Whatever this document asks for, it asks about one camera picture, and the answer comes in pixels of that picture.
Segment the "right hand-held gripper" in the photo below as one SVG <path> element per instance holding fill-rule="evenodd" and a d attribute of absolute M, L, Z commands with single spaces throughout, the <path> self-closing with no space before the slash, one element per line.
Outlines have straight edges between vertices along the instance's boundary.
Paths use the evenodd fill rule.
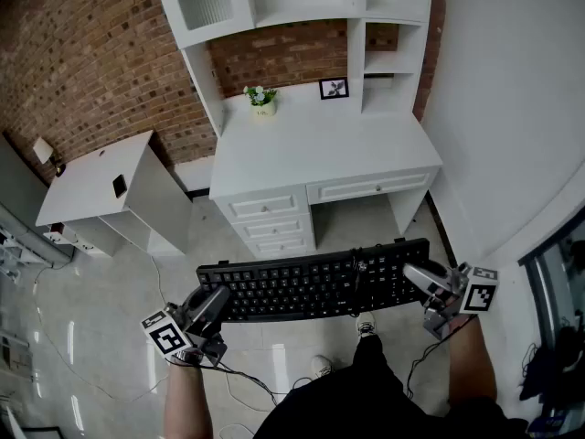
<path fill-rule="evenodd" d="M 422 268 L 405 263 L 404 276 L 429 299 L 424 304 L 424 328 L 443 340 L 449 324 L 459 315 L 470 318 L 488 312 L 499 285 L 498 271 L 467 262 L 448 269 L 428 260 Z"/>

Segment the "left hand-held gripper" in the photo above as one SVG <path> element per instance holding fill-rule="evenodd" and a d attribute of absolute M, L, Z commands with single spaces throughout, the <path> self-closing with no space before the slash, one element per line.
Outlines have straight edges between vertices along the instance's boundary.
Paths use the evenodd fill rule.
<path fill-rule="evenodd" d="M 182 305 L 168 303 L 144 319 L 143 332 L 169 363 L 217 367 L 227 351 L 219 331 L 229 296 L 226 286 L 214 292 L 198 287 Z"/>

